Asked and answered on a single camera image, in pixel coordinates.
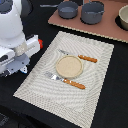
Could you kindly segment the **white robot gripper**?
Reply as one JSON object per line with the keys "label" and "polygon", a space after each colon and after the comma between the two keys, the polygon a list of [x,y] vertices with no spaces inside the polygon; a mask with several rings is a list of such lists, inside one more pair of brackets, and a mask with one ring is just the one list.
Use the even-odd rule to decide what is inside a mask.
{"label": "white robot gripper", "polygon": [[30,57],[40,50],[38,36],[23,42],[15,48],[0,46],[0,77],[12,75],[30,62]]}

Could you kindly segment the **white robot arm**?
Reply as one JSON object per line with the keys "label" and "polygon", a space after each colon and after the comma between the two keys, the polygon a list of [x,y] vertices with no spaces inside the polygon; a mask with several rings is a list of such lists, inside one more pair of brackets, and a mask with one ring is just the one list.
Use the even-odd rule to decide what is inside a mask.
{"label": "white robot arm", "polygon": [[38,36],[25,38],[22,18],[32,11],[30,0],[0,0],[0,76],[27,72],[30,57],[40,49]]}

